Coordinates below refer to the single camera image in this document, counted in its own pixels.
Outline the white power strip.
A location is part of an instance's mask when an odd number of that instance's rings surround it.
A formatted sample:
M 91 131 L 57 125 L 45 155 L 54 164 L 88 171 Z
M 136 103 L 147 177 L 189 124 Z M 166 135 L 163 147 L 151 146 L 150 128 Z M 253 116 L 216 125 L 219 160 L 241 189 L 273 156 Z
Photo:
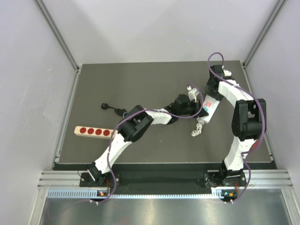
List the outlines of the white power strip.
M 202 128 L 204 124 L 208 124 L 214 115 L 220 101 L 207 95 L 205 97 L 204 103 L 203 103 L 203 110 L 208 113 L 207 116 L 197 117 L 197 124 L 196 129 L 192 131 L 191 135 L 193 137 L 196 137 L 201 134 Z

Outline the red cube plug adapter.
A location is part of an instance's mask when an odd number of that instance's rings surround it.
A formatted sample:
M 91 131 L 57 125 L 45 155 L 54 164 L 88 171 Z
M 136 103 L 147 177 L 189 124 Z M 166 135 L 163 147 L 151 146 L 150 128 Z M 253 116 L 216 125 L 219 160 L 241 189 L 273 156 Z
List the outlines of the red cube plug adapter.
M 254 149 L 256 146 L 258 145 L 258 142 L 253 143 L 253 145 L 251 146 L 251 150 Z

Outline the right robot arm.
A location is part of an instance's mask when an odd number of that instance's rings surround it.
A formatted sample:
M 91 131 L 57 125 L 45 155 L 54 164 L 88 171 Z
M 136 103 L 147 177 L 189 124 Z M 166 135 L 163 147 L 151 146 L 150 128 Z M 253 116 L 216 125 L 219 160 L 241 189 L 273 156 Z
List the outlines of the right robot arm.
M 244 179 L 244 160 L 253 144 L 266 131 L 266 102 L 254 98 L 239 88 L 231 77 L 231 72 L 222 65 L 210 67 L 210 78 L 205 86 L 203 109 L 208 113 L 203 118 L 209 123 L 222 99 L 233 107 L 233 142 L 228 155 L 222 161 L 218 172 L 206 172 L 205 183 L 208 187 L 232 186 L 241 184 Z

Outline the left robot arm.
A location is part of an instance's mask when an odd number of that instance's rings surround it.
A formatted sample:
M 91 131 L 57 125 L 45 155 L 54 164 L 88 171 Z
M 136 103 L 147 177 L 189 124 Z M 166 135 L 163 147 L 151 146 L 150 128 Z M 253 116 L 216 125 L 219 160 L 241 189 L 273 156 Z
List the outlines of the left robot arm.
M 137 142 L 151 125 L 171 125 L 179 118 L 201 118 L 209 113 L 203 109 L 200 100 L 189 99 L 180 94 L 174 102 L 162 109 L 145 109 L 141 105 L 135 106 L 119 122 L 113 130 L 114 137 L 104 153 L 87 167 L 87 174 L 92 183 L 101 186 L 106 182 L 106 174 L 112 165 L 130 144 Z

